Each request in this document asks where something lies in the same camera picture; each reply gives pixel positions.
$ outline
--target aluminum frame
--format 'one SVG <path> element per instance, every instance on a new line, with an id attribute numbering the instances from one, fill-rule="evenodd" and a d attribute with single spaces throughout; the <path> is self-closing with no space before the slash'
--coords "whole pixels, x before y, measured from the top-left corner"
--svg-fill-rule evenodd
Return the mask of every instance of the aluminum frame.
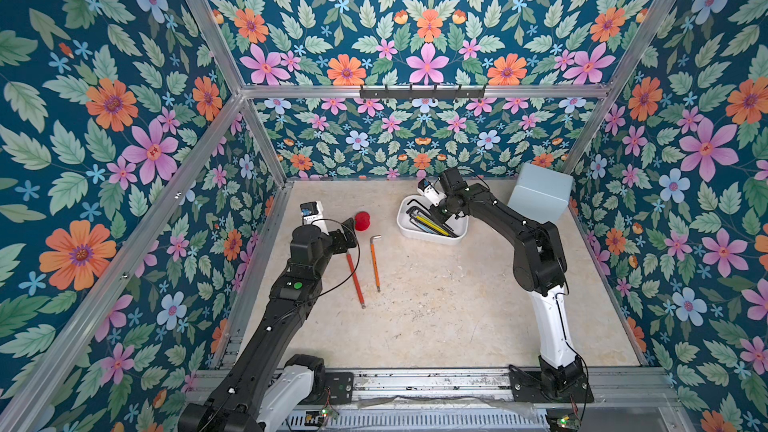
<path id="1" fill-rule="evenodd" d="M 93 340 L 96 329 L 111 312 L 134 271 L 148 254 L 153 241 L 162 233 L 178 207 L 179 197 L 187 192 L 242 105 L 243 99 L 234 96 L 221 109 L 216 120 L 210 124 L 163 188 L 158 200 L 149 208 L 100 279 L 57 334 L 45 353 L 45 360 L 40 360 L 0 414 L 0 430 L 28 432 L 35 425 L 82 356 L 85 347 Z"/>
<path id="2" fill-rule="evenodd" d="M 621 90 L 632 77 L 632 73 L 640 63 L 640 58 L 645 54 L 654 37 L 656 37 L 661 23 L 667 18 L 676 1 L 654 0 L 648 7 L 648 15 L 643 20 L 643 23 L 640 24 L 638 33 L 632 39 L 627 51 L 624 52 L 618 66 L 616 66 L 614 73 L 610 76 L 608 96 L 602 99 L 592 110 L 589 120 L 587 120 L 586 125 L 581 130 L 581 135 L 579 135 L 576 143 L 568 152 L 568 158 L 565 159 L 565 164 L 563 164 L 561 169 L 562 173 L 570 174 L 576 168 L 576 164 L 581 160 L 582 155 L 586 153 L 592 138 L 598 132 L 600 126 L 602 126 L 610 108 L 616 103 Z"/>

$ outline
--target robotic arm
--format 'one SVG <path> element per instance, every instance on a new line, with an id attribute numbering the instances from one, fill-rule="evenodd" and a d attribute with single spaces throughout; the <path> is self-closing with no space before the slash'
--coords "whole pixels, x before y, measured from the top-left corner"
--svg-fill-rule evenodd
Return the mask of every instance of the robotic arm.
<path id="1" fill-rule="evenodd" d="M 435 218 L 442 222 L 454 215 L 479 218 L 514 246 L 512 272 L 531 297 L 542 341 L 542 393 L 550 399 L 568 397 L 570 389 L 581 383 L 584 370 L 570 345 L 563 303 L 567 265 L 557 226 L 521 216 L 484 185 L 467 185 L 457 168 L 445 170 L 439 180 L 443 192 L 426 179 L 418 183 Z"/>

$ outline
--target orange flower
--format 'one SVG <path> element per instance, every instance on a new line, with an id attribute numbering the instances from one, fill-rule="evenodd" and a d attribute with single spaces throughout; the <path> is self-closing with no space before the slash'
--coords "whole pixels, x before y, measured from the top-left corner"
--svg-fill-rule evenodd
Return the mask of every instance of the orange flower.
<path id="1" fill-rule="evenodd" d="M 768 234 L 768 224 L 763 226 L 763 232 Z M 768 237 L 765 235 L 758 235 L 755 237 L 755 250 L 767 254 L 760 256 L 760 263 L 763 264 L 763 267 L 765 267 L 766 270 L 768 270 Z"/>
<path id="2" fill-rule="evenodd" d="M 361 69 L 360 65 L 359 59 L 343 53 L 338 60 L 331 59 L 328 62 L 328 78 L 334 86 L 361 86 L 364 83 L 362 80 L 366 78 L 366 70 Z"/>
<path id="3" fill-rule="evenodd" d="M 413 159 L 413 165 L 416 166 L 416 168 L 424 170 L 425 168 L 429 167 L 431 160 L 432 159 L 429 158 L 427 154 L 418 154 L 416 158 Z"/>
<path id="4" fill-rule="evenodd" d="M 216 350 L 219 348 L 219 342 L 221 342 L 221 336 L 224 335 L 224 329 L 226 328 L 226 319 L 219 322 L 219 326 L 214 331 L 214 341 L 210 343 L 210 352 L 216 354 Z"/>
<path id="5" fill-rule="evenodd" d="M 454 24 L 464 24 L 467 21 L 467 14 L 466 12 L 462 12 L 461 10 L 456 9 L 451 16 L 451 20 L 453 20 Z"/>
<path id="6" fill-rule="evenodd" d="M 125 84 L 119 80 L 101 79 L 99 88 L 91 87 L 85 93 L 91 100 L 85 106 L 88 113 L 96 117 L 96 123 L 105 129 L 112 127 L 115 132 L 125 130 L 126 126 L 134 123 L 131 117 L 138 117 L 139 109 L 134 105 L 134 93 L 127 91 Z"/>
<path id="7" fill-rule="evenodd" d="M 162 389 L 160 392 L 158 392 L 158 395 L 154 396 L 154 400 L 152 400 L 152 407 L 159 409 L 163 407 L 163 404 L 165 404 L 165 399 L 168 397 L 168 389 Z"/>
<path id="8" fill-rule="evenodd" d="M 541 154 L 540 156 L 536 156 L 533 159 L 534 166 L 539 166 L 543 168 L 552 167 L 552 162 L 554 162 L 554 156 L 552 156 L 552 154 L 547 154 L 546 152 Z"/>
<path id="9" fill-rule="evenodd" d="M 87 220 L 72 221 L 69 233 L 57 228 L 45 239 L 45 245 L 56 252 L 40 254 L 40 271 L 56 271 L 48 281 L 62 291 L 73 280 L 76 291 L 93 287 L 94 275 L 101 277 L 109 265 L 105 259 L 117 252 L 114 240 L 108 238 L 109 230 L 105 226 L 97 224 L 91 230 Z"/>
<path id="10" fill-rule="evenodd" d="M 757 82 L 752 79 L 745 80 L 739 85 L 739 89 L 730 93 L 725 108 L 726 115 L 734 118 L 734 123 L 748 124 L 759 122 L 764 113 L 768 113 L 768 78 L 757 77 Z"/>
<path id="11" fill-rule="evenodd" d="M 435 37 L 440 36 L 440 27 L 442 19 L 438 17 L 435 9 L 427 9 L 422 14 L 422 18 L 416 22 L 418 27 L 418 36 L 424 39 L 424 42 L 432 42 Z"/>
<path id="12" fill-rule="evenodd" d="M 250 40 L 251 43 L 266 42 L 266 36 L 270 30 L 264 25 L 261 14 L 254 15 L 251 9 L 238 10 L 235 15 L 235 27 L 239 27 L 240 34 Z"/>
<path id="13" fill-rule="evenodd" d="M 659 109 L 656 102 L 661 100 L 660 85 L 661 81 L 658 79 L 646 77 L 634 87 L 632 97 L 629 99 L 629 108 L 632 109 L 629 115 L 633 119 L 642 122 L 656 113 Z"/>
<path id="14" fill-rule="evenodd" d="M 723 415 L 716 410 L 709 412 L 706 410 L 702 414 L 701 428 L 704 432 L 736 432 L 736 428 L 731 422 L 725 422 Z"/>
<path id="15" fill-rule="evenodd" d="M 608 39 L 619 33 L 619 27 L 627 21 L 624 16 L 624 9 L 616 10 L 616 7 L 609 8 L 605 14 L 598 15 L 594 25 L 590 28 L 593 42 L 608 42 Z"/>
<path id="16" fill-rule="evenodd" d="M 400 10 L 397 14 L 395 14 L 395 22 L 402 25 L 408 22 L 408 13 L 404 10 Z"/>
<path id="17" fill-rule="evenodd" d="M 272 213 L 272 207 L 275 205 L 275 197 L 271 196 L 266 200 L 266 207 L 264 209 L 264 215 L 269 217 Z"/>
<path id="18" fill-rule="evenodd" d="M 240 254 L 240 246 L 243 245 L 243 235 L 237 229 L 230 231 L 224 241 L 224 256 L 226 260 L 233 261 Z"/>
<path id="19" fill-rule="evenodd" d="M 492 86 L 519 85 L 520 79 L 528 73 L 528 69 L 523 69 L 527 64 L 528 62 L 522 57 L 518 58 L 516 53 L 508 54 L 506 60 L 499 57 L 493 63 L 494 66 L 488 69 L 488 83 Z"/>
<path id="20" fill-rule="evenodd" d="M 629 324 L 629 328 L 632 329 L 634 340 L 637 341 L 638 345 L 640 346 L 640 351 L 645 353 L 645 349 L 647 347 L 645 341 L 643 340 L 645 338 L 645 332 L 643 332 L 643 329 L 638 327 L 638 323 L 635 322 L 632 317 L 627 318 L 627 323 Z"/>
<path id="21" fill-rule="evenodd" d="M 291 157 L 290 163 L 293 167 L 298 168 L 299 170 L 309 170 L 312 168 L 312 160 L 301 154 L 296 154 Z"/>
<path id="22" fill-rule="evenodd" d="M 624 233 L 617 228 L 612 228 L 608 232 L 608 237 L 605 239 L 605 245 L 608 246 L 613 254 L 619 255 L 624 251 L 624 245 L 627 243 L 627 239 L 624 238 Z"/>

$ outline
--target metal base plate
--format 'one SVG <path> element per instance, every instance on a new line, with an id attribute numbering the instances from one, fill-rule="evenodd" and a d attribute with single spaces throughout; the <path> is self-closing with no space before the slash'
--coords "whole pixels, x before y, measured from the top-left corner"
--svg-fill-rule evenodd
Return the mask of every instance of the metal base plate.
<path id="1" fill-rule="evenodd" d="M 510 369 L 509 384 L 512 388 L 514 401 L 533 402 L 535 404 L 544 404 L 547 402 L 550 404 L 567 404 L 572 400 L 576 405 L 583 404 L 585 401 L 587 404 L 594 402 L 592 389 L 589 387 L 589 382 L 587 382 L 586 378 L 580 379 L 575 384 L 572 384 L 571 387 L 564 390 L 560 398 L 550 398 L 542 393 L 542 389 L 538 384 L 541 378 L 542 372 L 540 370 L 523 371 Z"/>

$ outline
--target white arm segment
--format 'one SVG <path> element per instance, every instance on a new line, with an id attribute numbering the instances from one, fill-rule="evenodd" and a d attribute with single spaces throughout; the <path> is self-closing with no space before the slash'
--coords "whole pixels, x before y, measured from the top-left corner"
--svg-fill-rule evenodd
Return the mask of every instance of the white arm segment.
<path id="1" fill-rule="evenodd" d="M 568 331 L 568 320 L 565 317 L 562 285 L 552 288 L 546 297 L 538 292 L 528 294 L 533 302 L 538 334 L 542 339 L 542 359 L 554 368 L 570 364 L 576 359 L 576 354 L 566 345 L 566 341 L 571 343 L 571 332 Z"/>
<path id="2" fill-rule="evenodd" d="M 264 432 L 275 432 L 299 402 L 312 392 L 315 373 L 302 365 L 289 365 L 264 394 L 257 423 Z"/>

